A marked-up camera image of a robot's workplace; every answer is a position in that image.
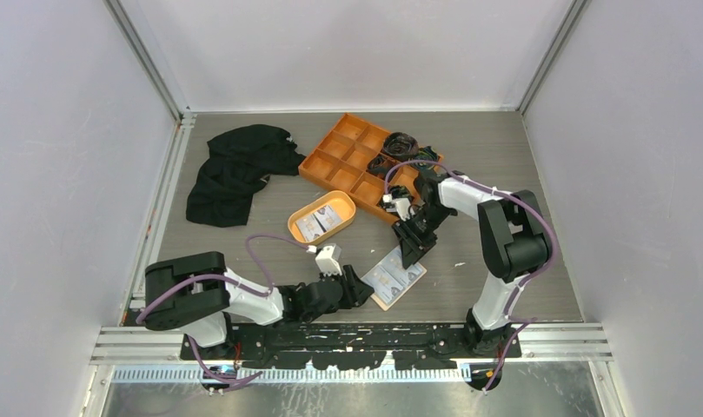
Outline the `orange oval tray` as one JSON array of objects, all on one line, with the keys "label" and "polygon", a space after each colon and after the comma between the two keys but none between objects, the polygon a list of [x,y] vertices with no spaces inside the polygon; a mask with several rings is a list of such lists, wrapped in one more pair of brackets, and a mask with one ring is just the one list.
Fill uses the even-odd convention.
[{"label": "orange oval tray", "polygon": [[356,205],[340,190],[325,195],[300,208],[288,219],[288,230],[299,242],[320,243],[349,226],[356,215]]}]

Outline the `white VIP credit card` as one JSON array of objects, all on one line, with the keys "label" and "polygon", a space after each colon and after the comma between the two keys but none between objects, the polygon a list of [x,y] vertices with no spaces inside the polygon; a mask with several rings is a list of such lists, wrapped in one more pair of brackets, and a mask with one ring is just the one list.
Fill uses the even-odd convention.
[{"label": "white VIP credit card", "polygon": [[386,305],[393,304],[405,289],[380,266],[370,269],[361,279],[374,288],[375,295]]}]

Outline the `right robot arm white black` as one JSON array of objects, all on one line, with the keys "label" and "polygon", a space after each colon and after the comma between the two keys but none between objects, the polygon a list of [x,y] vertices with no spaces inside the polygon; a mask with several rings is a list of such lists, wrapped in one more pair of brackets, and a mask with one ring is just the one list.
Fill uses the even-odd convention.
[{"label": "right robot arm white black", "polygon": [[419,206],[390,189],[380,199],[382,207],[399,217],[392,229],[404,267],[417,263],[434,247],[436,229],[450,216],[464,214],[478,224],[487,278],[467,312],[462,339],[471,354],[487,356],[508,336],[510,315],[522,288],[553,262],[554,232],[529,190],[500,191],[449,169],[422,171],[414,188],[421,199]]}]

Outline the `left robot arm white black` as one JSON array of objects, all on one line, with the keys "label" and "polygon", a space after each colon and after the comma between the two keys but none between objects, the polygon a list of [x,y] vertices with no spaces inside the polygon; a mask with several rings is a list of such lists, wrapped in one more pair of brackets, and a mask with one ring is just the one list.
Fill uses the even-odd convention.
[{"label": "left robot arm white black", "polygon": [[262,286],[230,269],[223,254],[205,252],[160,261],[145,270],[145,302],[136,323],[151,331],[180,330],[217,359],[235,350],[229,319],[237,315],[264,327],[310,323],[326,314],[362,306],[374,293],[336,245],[308,246],[320,271],[317,281]]}]

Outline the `beige card holder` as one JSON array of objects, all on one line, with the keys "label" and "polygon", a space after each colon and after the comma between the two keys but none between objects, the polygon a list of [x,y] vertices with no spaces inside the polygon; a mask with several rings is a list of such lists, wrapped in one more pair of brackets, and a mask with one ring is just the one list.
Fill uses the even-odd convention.
[{"label": "beige card holder", "polygon": [[371,298],[379,308],[388,311],[426,273],[427,269],[419,262],[404,268],[401,249],[396,247],[376,263],[361,281],[374,290]]}]

